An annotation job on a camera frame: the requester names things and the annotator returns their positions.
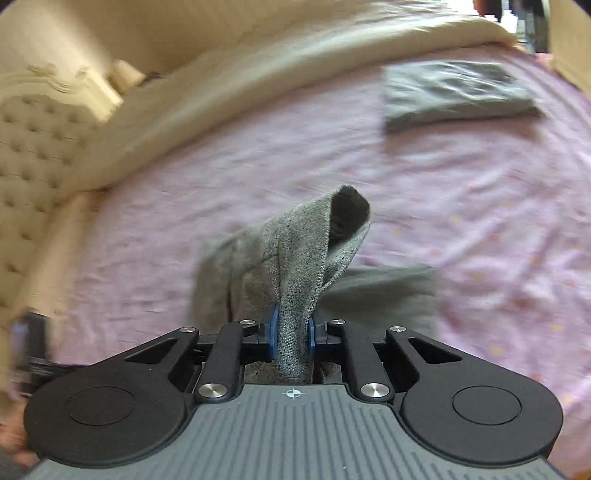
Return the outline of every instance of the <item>crosshair symbol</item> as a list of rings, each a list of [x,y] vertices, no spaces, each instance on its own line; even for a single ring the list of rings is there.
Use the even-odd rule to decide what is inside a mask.
[[[295,388],[292,388],[291,390],[288,390],[287,392],[285,392],[284,395],[287,395],[290,398],[297,398],[301,395],[305,395],[305,393],[303,393]]]

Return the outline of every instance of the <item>bed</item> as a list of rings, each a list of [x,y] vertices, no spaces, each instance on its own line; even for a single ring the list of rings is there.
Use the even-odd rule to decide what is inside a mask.
[[[439,337],[551,388],[566,416],[551,460],[591,468],[591,107],[513,40],[431,0],[295,2],[132,92],[57,192],[108,189],[81,208],[96,213],[56,359],[187,323],[208,239],[347,183],[374,219],[355,262],[433,266]],[[500,62],[542,114],[385,134],[381,67],[416,58]]]

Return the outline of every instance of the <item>round black pad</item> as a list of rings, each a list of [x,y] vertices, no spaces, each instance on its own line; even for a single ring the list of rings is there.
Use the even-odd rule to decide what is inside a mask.
[[[78,423],[100,427],[123,420],[134,404],[134,396],[122,388],[94,387],[75,394],[66,409]]]
[[[74,466],[121,465],[178,432],[186,404],[157,366],[110,361],[49,382],[30,398],[25,429],[39,455]]]
[[[471,422],[502,425],[519,415],[521,403],[507,390],[479,385],[456,393],[453,408],[460,417]]]
[[[431,450],[494,466],[550,453],[562,408],[543,385],[467,355],[460,362],[427,365],[420,375],[402,401],[401,414]]]

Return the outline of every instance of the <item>silver screw head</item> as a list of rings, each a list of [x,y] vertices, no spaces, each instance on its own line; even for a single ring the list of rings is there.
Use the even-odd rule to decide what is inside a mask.
[[[197,391],[205,398],[219,398],[228,393],[228,389],[221,383],[206,383],[201,385]]]
[[[369,398],[382,398],[390,393],[390,389],[383,383],[366,383],[361,387],[361,393]]]

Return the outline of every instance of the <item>fabric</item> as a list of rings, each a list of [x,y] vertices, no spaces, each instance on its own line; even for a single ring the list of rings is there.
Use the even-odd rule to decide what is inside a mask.
[[[177,25],[178,17],[174,17],[174,24],[169,21],[169,28],[180,29],[180,48],[168,49],[168,63],[182,66],[196,54],[233,44],[279,10],[302,3],[306,0],[254,0],[248,4],[243,0],[184,2],[180,7],[187,12],[184,22]]]
[[[402,325],[429,337],[435,328],[435,286],[429,267],[349,267],[320,297],[323,318],[353,320],[370,334]]]
[[[281,9],[231,46],[137,89],[99,131],[60,198],[114,185],[220,123],[363,65],[488,42],[514,43],[440,0],[309,0]]]
[[[309,382],[307,319],[368,229],[369,204],[341,187],[236,233],[203,256],[190,319],[200,331],[217,332],[224,321],[262,320],[278,304],[277,358],[265,376]]]
[[[384,117],[390,131],[442,120],[537,111],[534,100],[498,63],[411,61],[384,68]]]
[[[384,135],[379,64],[224,124],[109,192],[59,361],[182,326],[208,239],[351,184],[372,206],[352,267],[433,267],[438,339],[549,387],[565,413],[551,460],[569,475],[591,468],[591,107],[515,49],[417,60],[435,59],[502,64],[543,114]]]

